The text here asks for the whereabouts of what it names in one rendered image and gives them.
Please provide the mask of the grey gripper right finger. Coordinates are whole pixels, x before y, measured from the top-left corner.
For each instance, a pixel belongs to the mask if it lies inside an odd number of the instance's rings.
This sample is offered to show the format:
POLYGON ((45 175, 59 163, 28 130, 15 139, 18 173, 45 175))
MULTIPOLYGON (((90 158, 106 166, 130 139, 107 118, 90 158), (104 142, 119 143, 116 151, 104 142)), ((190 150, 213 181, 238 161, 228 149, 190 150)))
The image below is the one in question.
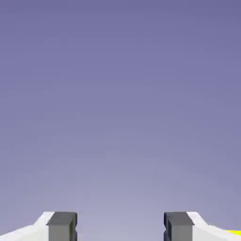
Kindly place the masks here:
POLYGON ((209 225, 195 211, 165 212, 163 241, 241 241, 241 236, 209 225))

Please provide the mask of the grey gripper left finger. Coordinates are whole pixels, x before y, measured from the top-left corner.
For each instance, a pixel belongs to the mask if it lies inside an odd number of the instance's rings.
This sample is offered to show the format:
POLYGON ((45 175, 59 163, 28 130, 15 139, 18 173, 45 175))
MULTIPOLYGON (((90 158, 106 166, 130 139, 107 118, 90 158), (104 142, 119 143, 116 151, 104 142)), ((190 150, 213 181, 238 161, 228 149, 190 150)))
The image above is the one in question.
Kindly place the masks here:
POLYGON ((0 241, 78 241, 78 215, 69 211, 45 211, 32 225, 0 235, 0 241))

